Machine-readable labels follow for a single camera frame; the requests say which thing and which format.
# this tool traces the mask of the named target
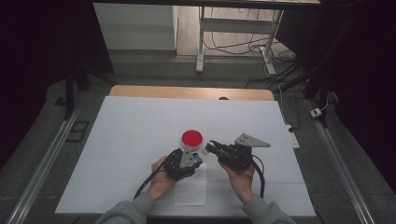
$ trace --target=red object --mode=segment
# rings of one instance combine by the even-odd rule
[[[202,140],[202,135],[195,130],[188,130],[181,137],[181,141],[186,147],[198,147],[201,145]]]

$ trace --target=hand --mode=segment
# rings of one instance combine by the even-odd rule
[[[158,161],[152,163],[151,172],[155,172],[165,159],[166,156],[163,156]],[[152,178],[148,194],[150,194],[154,200],[157,200],[171,190],[175,184],[176,180],[169,177],[165,171],[160,171]]]
[[[250,165],[246,170],[236,172],[228,167],[226,164],[219,161],[220,166],[227,172],[230,178],[231,187],[235,191],[236,196],[243,204],[248,203],[253,197],[253,191],[251,189],[251,182],[254,176],[254,167]]]

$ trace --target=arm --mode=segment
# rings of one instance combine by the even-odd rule
[[[253,224],[294,224],[294,221],[283,213],[275,202],[268,204],[258,195],[253,194],[251,183],[253,181],[254,168],[252,165],[245,171],[237,173],[220,161],[219,164],[227,172],[231,187],[233,187],[236,196],[244,204],[242,210]]]
[[[151,165],[151,172],[154,172],[165,160],[165,156]],[[105,212],[95,222],[106,224],[129,224],[129,223],[146,223],[147,214],[155,201],[166,194],[176,184],[166,172],[159,172],[151,180],[148,192],[140,194],[132,202],[123,201]]]

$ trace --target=gray sleeve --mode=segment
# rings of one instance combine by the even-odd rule
[[[266,203],[257,194],[245,204],[242,210],[247,214],[253,224],[295,224],[295,222],[280,210],[277,203]]]
[[[102,214],[96,224],[130,224],[130,223],[147,223],[147,214],[154,205],[154,199],[147,193],[143,192],[132,202],[123,201]]]

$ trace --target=white board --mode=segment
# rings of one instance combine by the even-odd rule
[[[241,133],[270,143],[268,148],[253,148],[265,166],[264,200],[276,201],[289,216],[315,215],[277,102],[113,96],[103,102],[55,213],[102,214],[119,201],[132,200],[149,176],[150,165],[181,147],[181,135],[190,129],[203,135],[203,147],[209,140],[233,144]],[[200,156],[205,163],[206,189],[195,196],[205,197],[205,205],[175,205],[177,196],[185,192],[172,190],[156,203],[151,215],[245,215],[217,157]],[[257,173],[253,188],[259,193]]]

